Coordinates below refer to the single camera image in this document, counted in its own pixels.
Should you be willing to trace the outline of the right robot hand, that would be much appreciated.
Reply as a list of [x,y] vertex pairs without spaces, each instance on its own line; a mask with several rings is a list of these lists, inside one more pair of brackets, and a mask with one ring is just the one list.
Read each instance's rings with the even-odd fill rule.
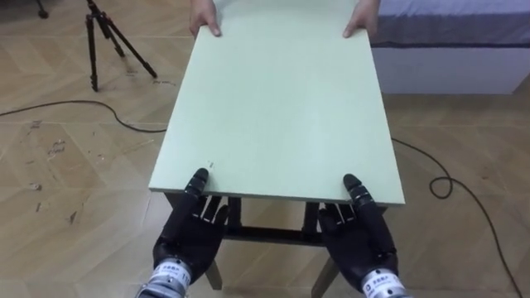
[[345,280],[363,290],[372,272],[398,274],[398,254],[393,237],[368,189],[355,175],[343,178],[351,198],[348,204],[326,204],[318,219],[322,240]]

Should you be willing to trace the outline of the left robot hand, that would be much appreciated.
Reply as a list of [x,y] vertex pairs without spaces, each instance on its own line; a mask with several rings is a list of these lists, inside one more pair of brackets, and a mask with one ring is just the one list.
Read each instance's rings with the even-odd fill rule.
[[203,195],[209,177],[198,169],[179,195],[152,249],[153,266],[176,259],[190,268],[190,282],[195,283],[214,262],[226,233],[229,206],[221,198]]

